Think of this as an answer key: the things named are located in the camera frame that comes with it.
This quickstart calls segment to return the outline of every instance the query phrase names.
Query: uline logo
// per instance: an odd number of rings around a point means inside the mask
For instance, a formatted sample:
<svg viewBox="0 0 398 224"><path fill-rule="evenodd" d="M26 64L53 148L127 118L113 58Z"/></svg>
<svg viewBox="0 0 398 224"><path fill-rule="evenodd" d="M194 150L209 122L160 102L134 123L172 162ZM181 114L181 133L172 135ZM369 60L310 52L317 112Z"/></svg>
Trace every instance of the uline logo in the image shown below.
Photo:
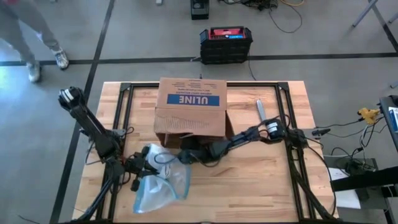
<svg viewBox="0 0 398 224"><path fill-rule="evenodd" d="M219 106L220 105L220 97L219 96L168 94L167 95L167 104Z"/></svg>
<svg viewBox="0 0 398 224"><path fill-rule="evenodd" d="M198 104L207 105L209 104L209 99L207 96L180 96L180 104Z"/></svg>

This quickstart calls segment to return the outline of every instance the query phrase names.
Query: plastic bag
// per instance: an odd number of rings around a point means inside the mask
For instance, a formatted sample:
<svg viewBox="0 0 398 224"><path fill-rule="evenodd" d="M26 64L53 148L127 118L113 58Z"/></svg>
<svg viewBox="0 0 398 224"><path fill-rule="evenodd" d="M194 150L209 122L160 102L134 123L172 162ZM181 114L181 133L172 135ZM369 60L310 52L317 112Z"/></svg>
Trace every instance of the plastic bag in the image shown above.
<svg viewBox="0 0 398 224"><path fill-rule="evenodd" d="M159 174L141 179L134 213L150 212L187 197L191 178L189 166L182 164L168 149L155 144L150 144L146 160Z"/></svg>

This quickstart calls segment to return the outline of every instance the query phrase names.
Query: wooden tabletop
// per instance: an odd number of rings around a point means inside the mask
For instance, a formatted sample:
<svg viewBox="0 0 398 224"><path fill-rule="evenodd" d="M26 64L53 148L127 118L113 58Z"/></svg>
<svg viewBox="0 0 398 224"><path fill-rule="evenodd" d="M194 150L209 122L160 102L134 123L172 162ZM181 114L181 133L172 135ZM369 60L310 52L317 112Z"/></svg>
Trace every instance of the wooden tabletop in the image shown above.
<svg viewBox="0 0 398 224"><path fill-rule="evenodd" d="M106 82L103 85L96 115L108 129L112 128L119 86L119 82ZM298 128L313 128L315 124L304 82L289 82L289 87ZM156 88L134 90L129 126L133 126L135 131L127 136L125 156L141 151L148 143L159 143L153 132L156 98ZM262 100L268 118L279 115L273 88L228 88L228 115L235 133L260 122L256 108L257 99ZM322 155L318 144L310 142L310 145ZM98 156L93 150L88 162L96 160ZM308 149L305 149L305 163L313 193L331 212L333 193L325 166ZM103 171L102 164L84 167L73 218L79 217L82 214L79 210L84 211L97 196L101 188ZM231 151L214 168L193 164L187 199L153 212L145 214L132 212L136 195L130 191L130 186L131 182L124 185L118 194L115 222L296 222L298 220L283 142L273 145L251 142ZM303 197L302 203L307 214ZM107 211L108 208L105 208L104 214L108 214Z"/></svg>

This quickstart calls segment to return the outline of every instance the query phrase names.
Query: concrete floor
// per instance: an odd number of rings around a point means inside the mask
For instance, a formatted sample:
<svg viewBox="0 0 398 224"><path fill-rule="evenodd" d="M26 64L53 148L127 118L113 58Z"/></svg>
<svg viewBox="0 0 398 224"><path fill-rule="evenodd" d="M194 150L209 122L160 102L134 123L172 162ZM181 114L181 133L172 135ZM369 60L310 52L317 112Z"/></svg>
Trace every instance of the concrete floor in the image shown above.
<svg viewBox="0 0 398 224"><path fill-rule="evenodd" d="M109 1L48 0L37 1L49 26L73 60L92 60L100 37ZM368 54L396 52L374 11L356 28L351 24L366 7L367 0L308 1L297 8L303 25L294 34L276 29L268 12L242 5L228 6L211 0L210 19L191 21L189 1L116 0L100 59L196 57L199 33L214 26L246 26L252 30L251 55ZM398 1L377 4L388 20L398 11ZM274 19L285 29L299 24L291 8L280 4ZM388 25L398 37L398 21ZM53 60L48 49L25 25L22 31L40 60ZM72 137L74 120L58 105L61 88L85 87L91 64L70 65L61 72L56 66L44 66L41 83L33 85L23 66L4 66L18 54L0 42L0 223L25 223L17 216L48 223L60 176ZM362 107L375 108L380 96L398 95L388 84L398 81L398 57L255 60L251 68L258 80L304 80L318 125L345 123L358 116ZM251 80L248 63L208 65L200 62L99 64L91 89L89 107L95 111L101 87L106 81L157 81L160 77L198 77L227 80ZM361 125L334 129L349 134ZM324 154L335 146L352 151L358 138L322 139ZM86 138L81 137L68 183L60 221L72 216L80 183ZM374 157L380 168L397 165L398 153L388 131L375 134L366 155ZM398 218L398 202L391 210ZM346 221L386 223L382 210L338 209Z"/></svg>

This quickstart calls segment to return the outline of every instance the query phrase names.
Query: sneaker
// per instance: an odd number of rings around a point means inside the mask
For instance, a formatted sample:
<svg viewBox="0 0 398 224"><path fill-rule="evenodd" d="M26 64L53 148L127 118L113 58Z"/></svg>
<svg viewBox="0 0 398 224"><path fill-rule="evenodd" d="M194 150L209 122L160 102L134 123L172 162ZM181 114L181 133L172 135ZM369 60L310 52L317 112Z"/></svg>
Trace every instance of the sneaker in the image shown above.
<svg viewBox="0 0 398 224"><path fill-rule="evenodd" d="M61 49L59 51L52 52L55 56L55 60L57 61L57 65L61 70L67 69L69 66L69 60L67 58L66 53Z"/></svg>
<svg viewBox="0 0 398 224"><path fill-rule="evenodd" d="M38 62L35 64L28 63L27 69L29 70L29 81L32 83L38 82L40 80L40 65Z"/></svg>

